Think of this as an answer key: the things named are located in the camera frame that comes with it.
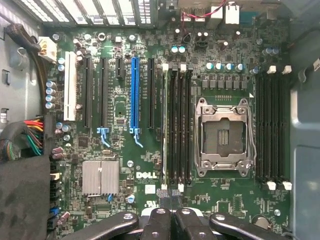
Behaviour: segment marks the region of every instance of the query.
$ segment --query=screw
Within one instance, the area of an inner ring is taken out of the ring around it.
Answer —
[[[221,215],[221,214],[217,214],[217,215],[215,216],[215,218],[218,219],[219,221],[223,221],[223,220],[226,219],[226,217],[223,216],[223,215]]]
[[[133,219],[134,216],[131,213],[127,213],[126,215],[124,215],[123,219]]]
[[[156,213],[157,214],[165,214],[166,213],[166,210],[162,209],[162,208],[159,208],[156,210]]]
[[[281,211],[279,209],[274,210],[274,215],[279,217],[281,215]]]

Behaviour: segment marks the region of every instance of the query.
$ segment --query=black pcie slot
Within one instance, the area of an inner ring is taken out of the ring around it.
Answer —
[[[84,75],[83,81],[85,85],[84,93],[84,127],[91,128],[92,125],[92,101],[93,101],[93,77],[94,77],[94,68],[92,58],[84,58]]]
[[[155,127],[155,59],[148,59],[147,66],[147,95],[149,104],[148,129]]]
[[[122,57],[115,58],[115,77],[119,79],[124,78],[124,60]]]
[[[109,95],[109,61],[107,58],[100,58],[100,65],[101,65],[101,71],[100,71],[100,126],[101,127],[107,127],[107,121],[108,121],[108,95]]]
[[[168,151],[168,165],[169,165],[169,179],[170,183],[174,184],[176,182],[176,168],[175,168],[175,103],[176,103],[176,94],[175,94],[175,85],[176,85],[176,77],[177,71],[169,70],[170,76],[170,89],[169,89],[169,151]]]

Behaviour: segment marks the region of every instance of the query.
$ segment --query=cable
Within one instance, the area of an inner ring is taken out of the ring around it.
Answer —
[[[296,235],[294,235],[294,234],[291,233],[291,232],[287,232],[287,231],[284,232],[284,233],[282,233],[281,236],[282,236],[282,237],[289,236],[289,237],[292,237],[292,238],[294,238],[294,239],[296,239],[296,240],[300,240],[300,238],[298,238]]]

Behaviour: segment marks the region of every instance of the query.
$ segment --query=white connector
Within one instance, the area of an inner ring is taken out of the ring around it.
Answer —
[[[38,52],[38,56],[55,64],[57,61],[57,44],[48,36],[40,36],[38,44],[41,47],[41,51]]]
[[[65,52],[63,120],[76,120],[77,103],[77,55]]]

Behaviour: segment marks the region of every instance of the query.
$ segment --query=wire bundle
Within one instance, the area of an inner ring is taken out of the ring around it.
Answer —
[[[42,117],[38,117],[31,120],[23,121],[28,127],[28,133],[26,135],[28,143],[30,144],[32,151],[35,155],[39,156],[43,154],[43,134],[44,123]]]

